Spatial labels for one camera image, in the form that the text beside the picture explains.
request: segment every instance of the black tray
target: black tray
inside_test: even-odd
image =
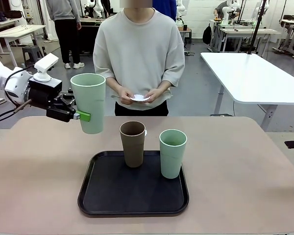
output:
[[[129,168],[123,151],[96,154],[78,196],[78,206],[88,216],[175,215],[188,205],[183,173],[166,179],[160,171],[160,151],[145,151],[144,163]]]

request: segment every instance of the blue shirt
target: blue shirt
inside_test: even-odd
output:
[[[176,1],[175,0],[152,0],[152,7],[160,13],[176,20]]]

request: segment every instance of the paper cup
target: paper cup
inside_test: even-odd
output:
[[[179,130],[166,130],[160,136],[161,174],[168,178],[176,178],[182,166],[187,136]]]
[[[106,79],[98,74],[83,73],[71,78],[77,110],[90,114],[90,121],[80,120],[83,132],[97,134],[103,131]]]
[[[129,167],[143,164],[145,130],[145,125],[138,121],[129,121],[120,127],[125,163]]]

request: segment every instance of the person's right hand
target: person's right hand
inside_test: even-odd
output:
[[[128,88],[120,87],[118,93],[122,104],[130,105],[134,103],[131,99],[134,98],[134,94]]]

